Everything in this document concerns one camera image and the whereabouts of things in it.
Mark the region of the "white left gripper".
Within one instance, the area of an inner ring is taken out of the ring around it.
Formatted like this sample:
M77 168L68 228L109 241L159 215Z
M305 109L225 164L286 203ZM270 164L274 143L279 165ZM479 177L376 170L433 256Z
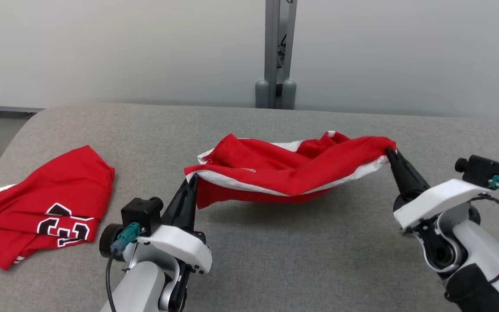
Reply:
M199 177L184 180L165 212L161 225L150 237L139 237L137 262L153 261L161 265L175 259L192 266L201 274L208 274L212 266L212 252L194 232Z

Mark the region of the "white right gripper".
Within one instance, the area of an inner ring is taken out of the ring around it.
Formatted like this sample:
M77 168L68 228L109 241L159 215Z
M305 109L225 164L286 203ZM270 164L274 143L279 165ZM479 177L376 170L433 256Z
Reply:
M480 194L490 194L493 191L459 179L451 179L430 188L400 152L386 149L386 156L400 196L404 200L411 200L393 213L402 229L414 228L422 221L466 203Z

